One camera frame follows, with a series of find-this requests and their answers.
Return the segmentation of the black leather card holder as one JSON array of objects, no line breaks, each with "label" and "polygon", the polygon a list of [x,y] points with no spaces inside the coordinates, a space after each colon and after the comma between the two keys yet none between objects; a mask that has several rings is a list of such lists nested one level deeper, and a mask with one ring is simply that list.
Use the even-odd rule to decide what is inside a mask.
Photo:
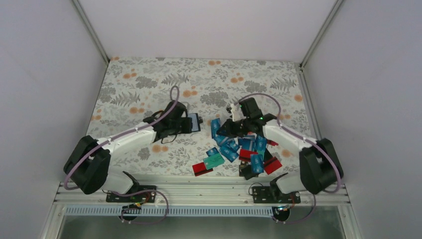
[{"label": "black leather card holder", "polygon": [[201,124],[203,123],[202,117],[197,113],[190,113],[188,117],[191,119],[191,133],[201,131]]}]

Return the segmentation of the blue VIP card with chip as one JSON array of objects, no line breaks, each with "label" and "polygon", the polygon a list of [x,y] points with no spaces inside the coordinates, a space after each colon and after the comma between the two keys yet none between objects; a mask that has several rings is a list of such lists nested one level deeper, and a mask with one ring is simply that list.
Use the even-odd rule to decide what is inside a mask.
[{"label": "blue VIP card with chip", "polygon": [[215,138],[217,136],[217,131],[220,129],[220,126],[221,126],[220,118],[211,120],[210,126],[211,126],[211,136],[212,138]]}]

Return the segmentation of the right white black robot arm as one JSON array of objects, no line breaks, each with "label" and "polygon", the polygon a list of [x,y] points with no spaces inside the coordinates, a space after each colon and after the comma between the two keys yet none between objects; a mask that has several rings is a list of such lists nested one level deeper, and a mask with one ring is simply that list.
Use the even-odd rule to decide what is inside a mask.
[{"label": "right white black robot arm", "polygon": [[263,114],[251,96],[229,107],[231,118],[217,131],[226,137],[242,137],[252,132],[280,144],[299,159],[299,172],[287,173],[271,181],[270,198],[283,202],[292,192],[308,191],[318,194],[337,184],[337,192],[344,176],[333,143],[326,139],[306,137],[283,125],[273,114]]}]

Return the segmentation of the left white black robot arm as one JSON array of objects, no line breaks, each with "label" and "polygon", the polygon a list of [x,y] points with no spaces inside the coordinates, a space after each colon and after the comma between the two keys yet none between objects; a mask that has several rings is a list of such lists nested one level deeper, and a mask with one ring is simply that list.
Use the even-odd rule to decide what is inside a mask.
[{"label": "left white black robot arm", "polygon": [[[192,132],[192,119],[188,108],[172,100],[163,111],[145,118],[138,125],[108,138],[82,137],[65,163],[64,187],[80,189],[84,194],[107,190],[119,194],[131,202],[138,196],[138,187],[133,176],[112,169],[110,162],[139,147],[153,144],[168,136]],[[75,186],[68,185],[73,181]]]}]

